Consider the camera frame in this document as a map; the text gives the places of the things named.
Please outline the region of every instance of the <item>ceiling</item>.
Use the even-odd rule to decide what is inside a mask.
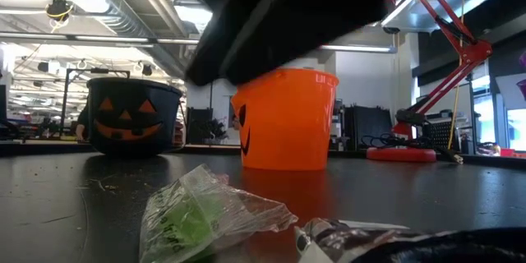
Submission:
[[[45,8],[52,0],[0,0],[0,31],[29,33],[58,33],[70,35],[118,35],[107,24],[111,20],[108,14],[108,4],[97,0],[68,0],[75,5],[74,11],[64,26],[55,27],[57,22],[50,20],[45,14]],[[174,8],[173,0],[165,0]],[[160,0],[122,0],[119,6],[129,6],[132,13],[151,31],[152,36],[182,37],[177,28],[170,27],[159,14],[162,8]],[[202,7],[182,7],[177,5],[172,12],[178,17],[182,12],[179,24],[182,24],[184,37],[199,38],[199,30],[206,26],[210,13]],[[15,57],[12,68],[12,87],[9,99],[10,117],[23,114],[43,114],[57,116],[62,110],[62,96],[65,86],[67,68],[91,69],[94,67],[111,70],[130,71],[131,77],[149,79],[174,85],[186,91],[182,72],[177,76],[168,75],[165,65],[153,58],[153,55],[143,48],[104,46],[80,46],[70,44],[29,44],[0,43],[4,52]],[[171,57],[178,62],[187,62],[187,50],[179,45],[163,46]],[[47,72],[39,71],[40,63],[47,63]],[[152,74],[142,74],[143,65],[152,66]],[[112,76],[123,74],[110,73]],[[76,118],[85,105],[87,96],[86,82],[90,78],[107,76],[82,72],[73,72],[74,81],[69,85],[67,100],[68,119]]]
[[[44,11],[52,0],[0,0],[0,31],[198,39],[211,18],[211,13],[196,0],[67,1],[74,5],[74,9],[66,21],[57,22],[51,20]],[[419,16],[419,10],[422,10],[420,6],[417,2],[407,5],[388,25],[398,26],[406,31],[434,30],[433,24],[427,19],[429,16]],[[416,16],[423,25],[408,24]],[[45,111],[54,116],[62,108],[61,98],[67,68],[100,67],[130,71],[132,77],[160,81],[186,91],[181,78],[195,48],[195,45],[178,44],[154,44],[151,45],[152,48],[142,48],[131,47],[130,44],[87,46],[68,41],[62,44],[32,44],[22,41],[14,44],[4,41],[0,46],[16,59],[12,69],[12,93],[16,96],[12,96],[10,108],[18,113],[30,113],[30,108],[33,108],[32,110]],[[334,44],[391,46],[393,38],[383,31],[380,23],[376,23],[340,38]],[[324,62],[331,52],[317,50],[311,55]],[[47,63],[52,70],[40,71],[38,66],[42,62]],[[151,76],[142,75],[143,65],[152,66]],[[67,105],[69,118],[74,118],[74,114],[85,103],[85,82],[96,76],[82,72],[70,85],[71,99]],[[53,98],[51,104],[48,101],[50,98]],[[46,103],[46,109],[40,110],[43,108],[40,106],[41,101]]]

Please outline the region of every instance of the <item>fluorescent light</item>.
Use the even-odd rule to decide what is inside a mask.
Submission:
[[[196,45],[199,43],[198,39],[157,39],[161,44],[189,44]]]
[[[182,21],[191,21],[199,25],[206,25],[212,19],[212,12],[202,8],[176,6],[175,10],[178,12]]]
[[[395,53],[396,48],[360,45],[321,45],[321,49],[364,53]]]
[[[17,8],[0,8],[0,14],[12,14],[12,15],[35,15],[44,14],[46,11],[38,9],[17,9]]]
[[[125,43],[116,43],[115,46],[117,46],[117,47],[124,47],[124,48],[130,48],[130,47],[135,47],[135,48],[153,48],[154,47],[153,44],[125,44]]]
[[[84,74],[80,74],[80,75],[79,75],[79,78],[82,78],[82,79],[84,79],[84,80],[89,80],[89,79],[91,79],[91,77],[88,77],[88,76],[86,76],[86,75],[84,75]]]
[[[388,22],[392,21],[403,9],[409,5],[413,0],[403,0],[400,4],[381,22],[382,26],[385,26]]]
[[[31,34],[31,33],[11,33],[11,32],[0,32],[0,37],[2,38],[27,38],[27,39],[55,39],[55,40],[65,40],[67,37],[65,35],[55,35],[55,34]]]
[[[22,101],[15,100],[15,99],[12,102],[20,106],[24,106],[26,104],[26,102],[22,102]]]
[[[135,38],[135,37],[113,37],[113,36],[77,36],[77,40],[84,41],[108,41],[108,42],[131,42],[140,43],[148,42],[147,38]]]
[[[64,95],[60,90],[9,90],[13,94]],[[68,95],[88,95],[87,91],[68,91]]]
[[[16,98],[16,99],[23,101],[23,102],[32,102],[34,100],[33,98],[30,98],[27,96],[21,96],[20,98]]]

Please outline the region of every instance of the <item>black table surface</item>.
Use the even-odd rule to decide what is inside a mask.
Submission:
[[[526,172],[476,165],[329,159],[322,172],[243,169],[238,156],[96,153],[0,159],[5,262],[138,262],[148,196],[207,164],[230,183],[284,202],[298,225],[325,217],[441,231],[526,226]],[[294,262],[292,228],[257,233],[205,261]]]

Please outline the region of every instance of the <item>candy wrapper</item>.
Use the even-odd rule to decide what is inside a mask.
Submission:
[[[298,220],[284,204],[227,183],[201,165],[154,193],[142,218],[140,262],[196,260]]]
[[[422,233],[314,219],[295,232],[300,263],[526,262],[526,228]]]

